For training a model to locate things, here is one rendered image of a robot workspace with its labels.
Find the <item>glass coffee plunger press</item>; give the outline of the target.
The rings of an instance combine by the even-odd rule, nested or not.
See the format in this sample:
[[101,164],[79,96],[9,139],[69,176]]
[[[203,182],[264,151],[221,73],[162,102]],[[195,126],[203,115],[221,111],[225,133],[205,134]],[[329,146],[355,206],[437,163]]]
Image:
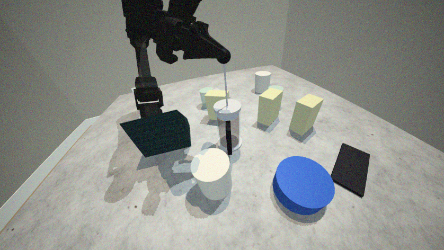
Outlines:
[[242,146],[241,139],[241,103],[238,100],[227,98],[226,68],[225,64],[230,60],[230,52],[222,48],[227,53],[225,59],[217,59],[224,65],[224,79],[226,99],[214,104],[214,112],[218,130],[218,147],[232,155],[233,151]]

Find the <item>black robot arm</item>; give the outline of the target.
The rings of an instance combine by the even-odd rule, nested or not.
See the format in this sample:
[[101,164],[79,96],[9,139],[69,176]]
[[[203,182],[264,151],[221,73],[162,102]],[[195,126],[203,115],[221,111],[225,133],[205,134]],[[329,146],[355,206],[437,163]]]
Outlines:
[[[147,47],[151,39],[148,32],[149,17],[155,9],[162,10],[165,17],[174,17],[180,20],[191,20],[196,23],[194,13],[202,0],[170,0],[168,11],[163,9],[162,0],[122,0],[123,15],[126,17],[127,38],[130,44],[136,49],[136,61],[138,67],[138,77],[135,79],[134,95],[137,110],[140,111],[140,118],[149,117],[162,113],[164,106],[162,91],[157,85],[155,77],[150,74]],[[158,101],[159,99],[159,101]],[[154,103],[141,103],[151,102]]]

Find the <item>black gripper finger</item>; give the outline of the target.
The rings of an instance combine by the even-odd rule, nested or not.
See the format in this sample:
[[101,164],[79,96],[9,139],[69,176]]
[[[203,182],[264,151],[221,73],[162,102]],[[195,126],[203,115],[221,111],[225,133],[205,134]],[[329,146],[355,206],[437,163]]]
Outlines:
[[[203,25],[202,29],[201,29],[201,35],[203,38],[206,38],[208,41],[210,41],[211,43],[215,44],[217,47],[219,47],[220,49],[225,48],[223,47],[220,43],[218,43],[214,38],[212,38],[209,35],[209,32],[207,30],[207,26]],[[225,48],[226,49],[226,48]]]
[[227,53],[203,38],[197,25],[190,24],[183,59],[225,59]]

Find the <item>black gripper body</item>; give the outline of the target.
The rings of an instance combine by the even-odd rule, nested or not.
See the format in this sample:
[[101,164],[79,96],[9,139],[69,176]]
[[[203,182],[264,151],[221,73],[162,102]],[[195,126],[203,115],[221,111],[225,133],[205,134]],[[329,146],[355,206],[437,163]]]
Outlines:
[[184,51],[191,20],[165,17],[162,10],[152,11],[148,21],[148,32],[156,43],[156,54],[161,61],[173,64],[178,56],[173,51]]

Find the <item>blue flat cylinder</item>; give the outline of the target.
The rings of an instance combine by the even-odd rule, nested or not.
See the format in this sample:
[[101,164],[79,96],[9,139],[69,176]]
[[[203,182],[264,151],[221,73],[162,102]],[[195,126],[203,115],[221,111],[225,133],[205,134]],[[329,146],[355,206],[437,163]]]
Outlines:
[[303,156],[283,159],[273,178],[280,203],[299,215],[312,215],[334,198],[334,182],[323,166]]

